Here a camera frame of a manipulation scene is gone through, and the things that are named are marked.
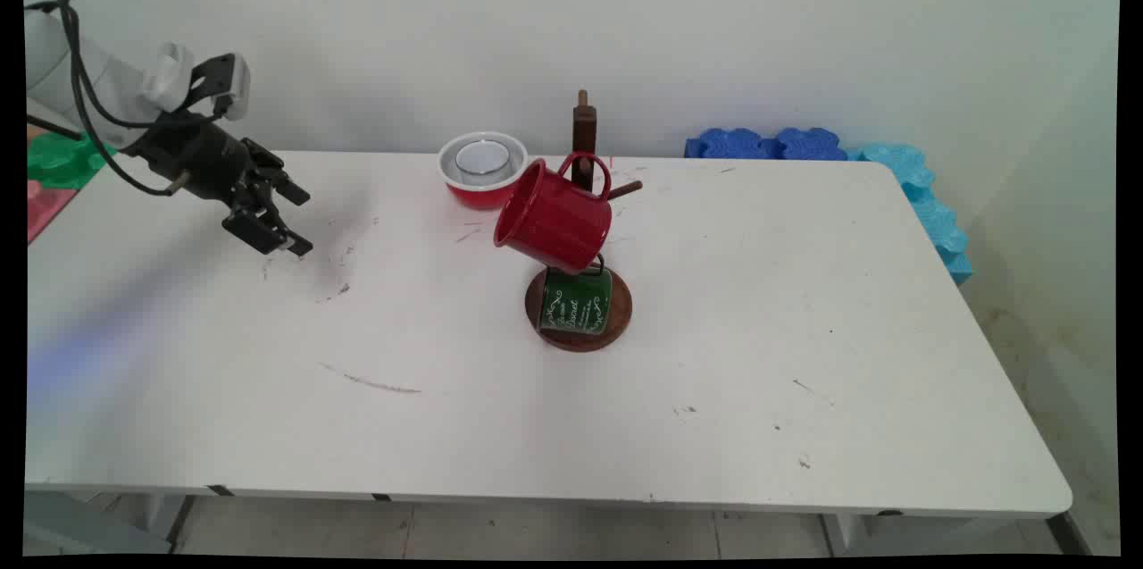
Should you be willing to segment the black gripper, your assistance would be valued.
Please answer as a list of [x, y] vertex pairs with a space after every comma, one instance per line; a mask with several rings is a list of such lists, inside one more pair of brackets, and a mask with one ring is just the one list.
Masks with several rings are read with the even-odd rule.
[[[288, 227], [273, 199], [273, 190], [293, 205], [311, 195], [301, 189], [280, 157], [251, 138], [238, 141], [199, 113], [165, 113], [134, 143], [134, 157], [168, 181], [189, 174], [183, 189], [203, 200], [229, 207], [221, 226], [261, 255], [288, 251], [302, 258], [313, 245]], [[246, 182], [267, 189], [246, 189]]]

